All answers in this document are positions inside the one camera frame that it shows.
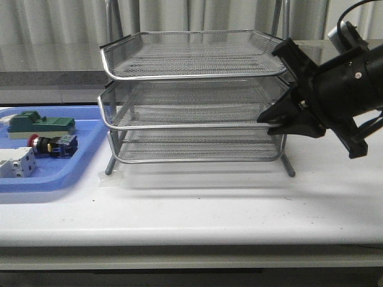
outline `white circuit breaker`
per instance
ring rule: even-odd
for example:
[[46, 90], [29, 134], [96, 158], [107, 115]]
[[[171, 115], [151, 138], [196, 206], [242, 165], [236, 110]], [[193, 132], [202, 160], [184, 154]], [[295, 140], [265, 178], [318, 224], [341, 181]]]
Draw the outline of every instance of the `white circuit breaker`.
[[0, 149], [0, 178], [27, 178], [35, 167], [32, 148]]

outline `blue plastic tray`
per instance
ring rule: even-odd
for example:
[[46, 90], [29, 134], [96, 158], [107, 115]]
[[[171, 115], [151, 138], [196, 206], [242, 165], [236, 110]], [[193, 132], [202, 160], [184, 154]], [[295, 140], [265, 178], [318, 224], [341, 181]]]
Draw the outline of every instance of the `blue plastic tray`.
[[[0, 110], [0, 118], [22, 111], [38, 111], [47, 117], [71, 117], [76, 121], [78, 150], [71, 158], [37, 157], [28, 178], [0, 178], [0, 192], [51, 191], [74, 184], [106, 136], [98, 106], [27, 106]], [[26, 146], [26, 139], [9, 139], [0, 124], [0, 148]]]

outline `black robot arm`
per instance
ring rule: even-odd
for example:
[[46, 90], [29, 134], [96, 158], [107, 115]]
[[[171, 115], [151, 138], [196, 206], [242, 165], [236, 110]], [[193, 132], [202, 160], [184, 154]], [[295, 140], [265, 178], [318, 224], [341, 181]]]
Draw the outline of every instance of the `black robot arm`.
[[283, 61], [295, 83], [259, 116], [258, 122], [279, 124], [269, 129], [270, 135], [319, 138], [326, 129], [332, 129], [350, 158], [361, 157], [367, 154], [365, 137], [383, 127], [383, 113], [359, 127], [353, 119], [382, 110], [383, 45], [369, 50], [350, 22], [332, 40], [342, 54], [320, 66], [291, 39], [275, 48], [274, 56]]

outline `mesh tray shelf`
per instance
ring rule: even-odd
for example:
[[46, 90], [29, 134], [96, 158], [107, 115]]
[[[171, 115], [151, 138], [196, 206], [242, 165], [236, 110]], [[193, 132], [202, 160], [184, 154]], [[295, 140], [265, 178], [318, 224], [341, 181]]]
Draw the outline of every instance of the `mesh tray shelf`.
[[281, 40], [254, 30], [141, 32], [101, 47], [115, 80], [258, 77], [285, 71], [271, 55]]
[[285, 90], [277, 77], [128, 81], [108, 88], [99, 106], [105, 124], [116, 130], [259, 127], [259, 114]]
[[124, 163], [170, 161], [272, 161], [283, 151], [283, 136], [265, 128], [146, 129], [110, 135], [115, 157]]

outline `green electrical component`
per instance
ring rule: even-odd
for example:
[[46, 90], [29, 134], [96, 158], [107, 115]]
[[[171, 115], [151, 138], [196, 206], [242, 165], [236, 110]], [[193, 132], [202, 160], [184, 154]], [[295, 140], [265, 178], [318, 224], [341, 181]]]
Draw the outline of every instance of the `green electrical component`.
[[8, 137], [27, 139], [36, 133], [39, 136], [54, 138], [72, 134], [75, 131], [73, 118], [41, 117], [37, 111], [25, 111], [10, 120]]

